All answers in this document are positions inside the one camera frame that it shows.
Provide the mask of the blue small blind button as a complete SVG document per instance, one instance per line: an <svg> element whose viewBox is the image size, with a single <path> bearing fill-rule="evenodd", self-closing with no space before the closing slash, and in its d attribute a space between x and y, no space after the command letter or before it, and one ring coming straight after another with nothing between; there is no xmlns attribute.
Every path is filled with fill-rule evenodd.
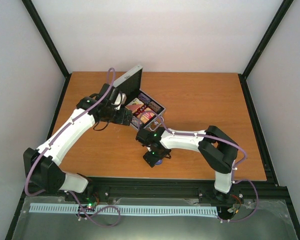
<svg viewBox="0 0 300 240"><path fill-rule="evenodd" d="M156 166L159 166L159 165L161 165L162 163L163 163L163 160L160 159L159 161L157 161L157 162L155 163L155 165L156 165Z"/></svg>

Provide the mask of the red card deck box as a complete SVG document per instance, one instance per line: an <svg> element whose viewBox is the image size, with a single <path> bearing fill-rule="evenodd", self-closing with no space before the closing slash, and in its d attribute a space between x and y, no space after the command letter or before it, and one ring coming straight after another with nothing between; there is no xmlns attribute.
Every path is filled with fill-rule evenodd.
<svg viewBox="0 0 300 240"><path fill-rule="evenodd" d="M125 106L125 108L130 110L134 114L135 112L137 112L143 106L144 106L144 103L141 100L139 100L138 98L135 98L134 100L129 102Z"/></svg>
<svg viewBox="0 0 300 240"><path fill-rule="evenodd" d="M146 124L150 119L152 119L155 116L153 112L151 112L151 109L147 107L145 109L145 113L140 113L137 118L141 120L143 124Z"/></svg>

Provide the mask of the aluminium poker case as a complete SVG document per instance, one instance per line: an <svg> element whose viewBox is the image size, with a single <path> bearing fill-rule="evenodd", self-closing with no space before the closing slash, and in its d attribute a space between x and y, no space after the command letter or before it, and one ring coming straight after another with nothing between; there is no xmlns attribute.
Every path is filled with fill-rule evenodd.
<svg viewBox="0 0 300 240"><path fill-rule="evenodd" d="M144 128L154 132L162 125L157 115L163 115L166 108L141 90L142 72L143 67L138 64L117 78L113 86L126 96L123 105L133 114L130 125L136 130Z"/></svg>

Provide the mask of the grey poker chip stack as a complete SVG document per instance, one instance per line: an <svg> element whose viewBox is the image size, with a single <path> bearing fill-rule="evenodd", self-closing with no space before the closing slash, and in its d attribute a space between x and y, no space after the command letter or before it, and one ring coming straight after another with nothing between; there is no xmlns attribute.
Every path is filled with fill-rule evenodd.
<svg viewBox="0 0 300 240"><path fill-rule="evenodd" d="M139 127L141 127L143 125L143 123L135 116L132 117L131 124L136 129L138 129Z"/></svg>

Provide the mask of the purple poker chip stack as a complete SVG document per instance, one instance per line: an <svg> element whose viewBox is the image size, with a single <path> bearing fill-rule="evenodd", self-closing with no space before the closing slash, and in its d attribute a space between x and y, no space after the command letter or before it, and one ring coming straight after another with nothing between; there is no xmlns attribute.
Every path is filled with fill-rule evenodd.
<svg viewBox="0 0 300 240"><path fill-rule="evenodd" d="M138 99L140 100L140 101L142 101L144 104L146 104L146 105L148 105L150 102L151 102L151 99L147 96L147 95L145 95L145 94L143 94L143 93L140 93L139 95L138 95Z"/></svg>

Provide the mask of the brown poker chip stack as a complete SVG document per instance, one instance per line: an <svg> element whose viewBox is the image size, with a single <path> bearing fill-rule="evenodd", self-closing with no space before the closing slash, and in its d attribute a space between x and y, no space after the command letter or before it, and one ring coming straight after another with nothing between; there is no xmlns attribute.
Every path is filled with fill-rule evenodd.
<svg viewBox="0 0 300 240"><path fill-rule="evenodd" d="M156 102L151 101L148 106L157 114L161 112L162 107L160 105L158 105Z"/></svg>

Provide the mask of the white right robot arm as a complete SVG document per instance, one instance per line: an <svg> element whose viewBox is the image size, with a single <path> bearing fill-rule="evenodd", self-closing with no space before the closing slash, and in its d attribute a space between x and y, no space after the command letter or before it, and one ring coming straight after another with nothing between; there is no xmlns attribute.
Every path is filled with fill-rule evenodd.
<svg viewBox="0 0 300 240"><path fill-rule="evenodd" d="M143 159L154 167L164 158L171 158L173 149L200 153L215 171L214 188L227 194L233 184L233 168L238 156L238 145L216 126L200 131L175 131L159 127L156 132L140 129L135 138L148 149Z"/></svg>

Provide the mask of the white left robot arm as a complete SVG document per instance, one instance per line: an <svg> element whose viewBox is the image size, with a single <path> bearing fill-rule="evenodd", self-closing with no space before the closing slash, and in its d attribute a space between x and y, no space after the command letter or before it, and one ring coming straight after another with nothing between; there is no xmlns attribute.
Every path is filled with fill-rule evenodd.
<svg viewBox="0 0 300 240"><path fill-rule="evenodd" d="M89 185L88 179L78 173L62 171L60 164L71 147L90 128L100 122L128 126L133 117L132 111L124 107L124 93L120 92L114 102L111 102L110 97L96 97L93 94L81 99L69 119L54 135L36 149L25 150L23 162L26 193L29 192L29 183L34 183L41 188L40 193L72 191L82 201L93 198L94 188Z"/></svg>

